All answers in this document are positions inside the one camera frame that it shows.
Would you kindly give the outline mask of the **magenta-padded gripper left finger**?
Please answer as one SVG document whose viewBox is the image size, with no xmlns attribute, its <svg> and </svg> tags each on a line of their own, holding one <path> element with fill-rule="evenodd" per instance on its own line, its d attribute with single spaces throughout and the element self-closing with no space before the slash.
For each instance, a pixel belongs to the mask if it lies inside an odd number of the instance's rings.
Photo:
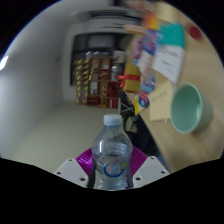
<svg viewBox="0 0 224 224">
<path fill-rule="evenodd" d="M 87 149 L 77 158 L 68 158 L 55 172 L 55 175 L 84 188 L 93 188 L 95 174 L 92 151 Z"/>
</svg>

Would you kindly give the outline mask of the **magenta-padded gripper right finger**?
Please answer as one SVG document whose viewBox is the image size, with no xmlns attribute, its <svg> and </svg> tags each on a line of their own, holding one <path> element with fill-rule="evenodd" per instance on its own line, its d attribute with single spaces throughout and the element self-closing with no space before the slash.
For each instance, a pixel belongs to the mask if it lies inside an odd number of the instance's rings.
<svg viewBox="0 0 224 224">
<path fill-rule="evenodd" d="M 138 148 L 134 148 L 130 160 L 130 172 L 134 188 L 140 188 L 169 174 L 167 169 L 155 157 L 147 157 Z"/>
</svg>

